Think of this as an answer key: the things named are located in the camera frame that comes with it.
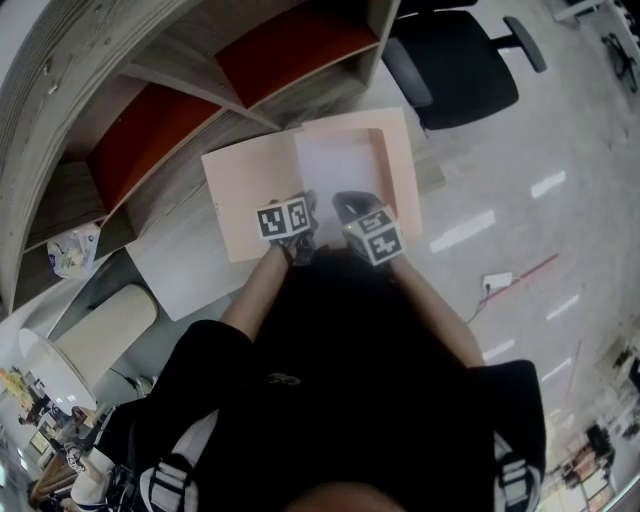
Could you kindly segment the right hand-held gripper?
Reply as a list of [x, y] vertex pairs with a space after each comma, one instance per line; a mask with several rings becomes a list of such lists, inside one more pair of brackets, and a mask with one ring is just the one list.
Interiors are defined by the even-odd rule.
[[403, 236], [394, 211], [375, 194], [337, 192], [332, 205], [345, 225], [347, 244], [370, 265], [381, 265], [403, 253]]

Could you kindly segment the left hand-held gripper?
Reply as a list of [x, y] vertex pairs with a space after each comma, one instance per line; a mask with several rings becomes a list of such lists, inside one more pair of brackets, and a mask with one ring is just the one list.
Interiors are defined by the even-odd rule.
[[309, 265], [315, 252], [314, 234], [317, 194], [313, 189], [305, 195], [272, 200], [256, 209], [260, 238], [271, 246], [279, 245], [289, 265]]

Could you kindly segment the white A4 paper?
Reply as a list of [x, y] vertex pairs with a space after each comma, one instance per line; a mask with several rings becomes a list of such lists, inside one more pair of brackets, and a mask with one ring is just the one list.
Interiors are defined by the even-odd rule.
[[300, 173], [307, 190], [316, 193], [314, 217], [318, 246], [346, 245], [332, 198], [342, 191], [364, 191], [385, 197], [386, 146], [379, 129], [304, 130], [294, 135]]

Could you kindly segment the pink folder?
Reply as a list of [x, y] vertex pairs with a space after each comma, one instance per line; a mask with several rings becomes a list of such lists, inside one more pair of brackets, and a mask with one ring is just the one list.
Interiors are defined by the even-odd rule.
[[230, 261], [256, 259], [267, 249], [256, 209], [306, 191], [294, 135], [304, 130], [379, 129], [386, 146], [383, 203], [390, 205], [405, 238], [422, 234], [420, 202], [404, 112], [399, 107], [351, 112], [304, 123], [203, 156], [202, 162]]

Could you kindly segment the person's right forearm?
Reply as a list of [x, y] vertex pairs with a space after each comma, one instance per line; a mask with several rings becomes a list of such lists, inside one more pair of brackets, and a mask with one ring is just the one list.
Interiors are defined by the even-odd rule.
[[422, 323], [467, 368], [485, 365], [480, 346], [467, 323], [438, 294], [405, 256], [391, 260], [391, 270]]

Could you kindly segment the person's left forearm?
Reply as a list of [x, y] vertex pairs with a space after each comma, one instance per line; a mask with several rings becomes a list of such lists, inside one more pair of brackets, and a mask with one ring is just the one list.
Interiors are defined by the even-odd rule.
[[222, 314], [220, 322], [254, 342], [289, 269], [283, 249], [279, 245], [271, 246]]

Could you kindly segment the grey wooden shelf desk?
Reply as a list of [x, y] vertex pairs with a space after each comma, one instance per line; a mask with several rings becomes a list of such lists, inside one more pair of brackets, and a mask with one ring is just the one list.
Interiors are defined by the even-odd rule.
[[[67, 285], [46, 244], [96, 223], [172, 318], [239, 288], [204, 155], [359, 112], [401, 0], [47, 0], [0, 88], [0, 308]], [[414, 166], [426, 144], [399, 91]]]

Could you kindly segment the person's black t-shirt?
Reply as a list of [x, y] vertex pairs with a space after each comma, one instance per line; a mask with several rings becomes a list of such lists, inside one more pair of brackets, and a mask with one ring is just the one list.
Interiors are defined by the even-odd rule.
[[534, 365], [467, 368], [393, 273], [345, 250], [292, 266], [251, 342], [220, 320], [178, 340], [131, 431], [141, 490], [180, 512], [282, 512], [334, 482], [407, 512], [535, 512], [546, 432]]

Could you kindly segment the black office chair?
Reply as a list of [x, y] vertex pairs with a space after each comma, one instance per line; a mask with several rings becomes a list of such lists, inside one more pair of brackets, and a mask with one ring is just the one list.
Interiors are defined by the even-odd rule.
[[506, 16], [506, 36], [490, 38], [467, 11], [478, 0], [401, 0], [383, 50], [383, 62], [420, 125], [429, 131], [464, 126], [519, 100], [500, 55], [520, 49], [533, 70], [545, 59], [524, 25]]

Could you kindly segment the plastic bag of tissues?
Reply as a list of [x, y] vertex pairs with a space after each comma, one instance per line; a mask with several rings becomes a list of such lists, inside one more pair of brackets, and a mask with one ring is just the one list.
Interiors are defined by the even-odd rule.
[[53, 272], [63, 279], [89, 278], [100, 233], [96, 223], [87, 223], [51, 238], [46, 248]]

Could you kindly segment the black chair base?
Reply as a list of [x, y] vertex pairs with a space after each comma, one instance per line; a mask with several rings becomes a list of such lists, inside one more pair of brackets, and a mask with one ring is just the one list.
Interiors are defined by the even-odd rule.
[[601, 42], [607, 49], [616, 78], [626, 84], [632, 94], [636, 94], [639, 90], [635, 73], [636, 60], [626, 53], [615, 33], [603, 36]]

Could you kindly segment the yellow flowers in vase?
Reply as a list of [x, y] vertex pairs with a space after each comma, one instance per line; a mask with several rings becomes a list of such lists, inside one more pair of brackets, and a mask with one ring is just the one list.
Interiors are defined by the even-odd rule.
[[5, 370], [0, 367], [0, 377], [3, 379], [6, 389], [16, 397], [23, 396], [28, 393], [25, 382], [19, 372], [13, 370]]

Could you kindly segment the white round table ribbed pedestal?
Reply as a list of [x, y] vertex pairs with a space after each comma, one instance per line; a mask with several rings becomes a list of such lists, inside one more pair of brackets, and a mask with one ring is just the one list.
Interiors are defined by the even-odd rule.
[[68, 413], [94, 410], [93, 389], [117, 359], [156, 320], [158, 308], [145, 288], [129, 284], [52, 342], [28, 328], [18, 333], [27, 370], [45, 394]]

